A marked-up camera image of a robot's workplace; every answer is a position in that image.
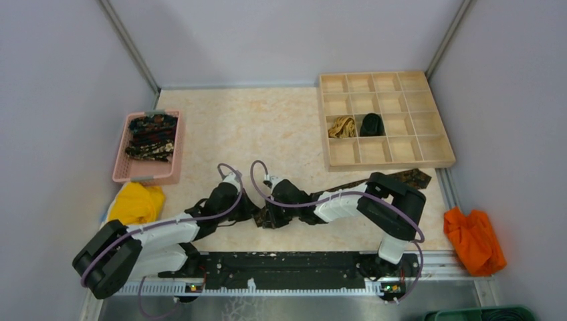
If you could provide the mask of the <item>dark brown patterned tie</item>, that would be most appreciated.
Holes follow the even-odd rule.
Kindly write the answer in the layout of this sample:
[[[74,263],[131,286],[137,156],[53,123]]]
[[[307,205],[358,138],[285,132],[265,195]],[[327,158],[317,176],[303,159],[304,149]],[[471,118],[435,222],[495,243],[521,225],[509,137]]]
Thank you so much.
[[[421,189],[427,188],[431,177],[418,169],[390,175],[372,173],[368,179],[346,183],[325,191],[312,193],[314,202],[288,205],[271,200],[280,207],[310,207],[326,223],[346,217],[363,215],[384,231],[415,231],[405,218],[419,224],[426,197]],[[261,210],[253,216],[261,227]]]

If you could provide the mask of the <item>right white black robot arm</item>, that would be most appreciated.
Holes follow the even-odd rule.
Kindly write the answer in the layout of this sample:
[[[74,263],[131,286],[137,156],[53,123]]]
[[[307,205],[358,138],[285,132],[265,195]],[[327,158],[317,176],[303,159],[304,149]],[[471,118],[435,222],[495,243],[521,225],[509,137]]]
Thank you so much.
[[[410,241],[422,237],[419,221],[427,201],[418,189],[380,172],[366,180],[340,185],[327,191],[308,194],[290,180],[266,175],[265,198],[270,219],[297,217],[310,225],[337,219],[365,217],[383,230],[376,266],[386,276],[395,275],[403,266],[403,253]]]

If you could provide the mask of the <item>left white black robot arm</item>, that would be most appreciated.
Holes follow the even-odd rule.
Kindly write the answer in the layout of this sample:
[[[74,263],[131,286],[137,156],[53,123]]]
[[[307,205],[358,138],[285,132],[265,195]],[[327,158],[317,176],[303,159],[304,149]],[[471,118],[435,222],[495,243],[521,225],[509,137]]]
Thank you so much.
[[[258,214],[241,187],[219,183],[211,194],[170,219],[125,225],[107,222],[72,260],[80,283],[97,299],[113,296],[126,283],[162,272],[195,275],[201,266],[192,242],[214,233],[224,221]]]

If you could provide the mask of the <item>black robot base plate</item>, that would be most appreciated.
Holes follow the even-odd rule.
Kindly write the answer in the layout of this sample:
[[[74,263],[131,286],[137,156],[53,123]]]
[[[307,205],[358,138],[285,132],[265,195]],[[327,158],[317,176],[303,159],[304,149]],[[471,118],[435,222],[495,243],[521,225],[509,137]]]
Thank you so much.
[[[381,278],[417,276],[418,257],[404,254],[398,264],[359,251],[194,253],[180,270],[159,278],[203,278],[207,290],[353,290]]]

